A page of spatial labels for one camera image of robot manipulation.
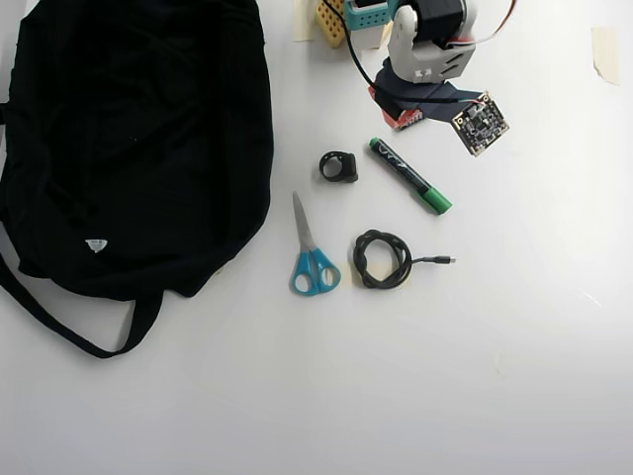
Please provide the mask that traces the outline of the navy gripper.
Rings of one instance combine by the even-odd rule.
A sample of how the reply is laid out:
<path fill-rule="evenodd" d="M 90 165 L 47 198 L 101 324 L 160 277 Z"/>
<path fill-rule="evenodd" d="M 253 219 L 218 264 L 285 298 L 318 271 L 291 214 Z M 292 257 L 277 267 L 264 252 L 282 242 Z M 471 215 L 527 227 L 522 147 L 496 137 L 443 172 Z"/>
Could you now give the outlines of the navy gripper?
<path fill-rule="evenodd" d="M 450 123 L 469 108 L 483 111 L 489 105 L 483 93 L 459 90 L 448 81 L 406 82 L 396 76 L 389 58 L 383 61 L 374 84 L 381 91 L 369 86 L 368 92 L 380 107 L 387 125 L 396 131 L 403 130 L 406 123 L 424 119 Z"/>

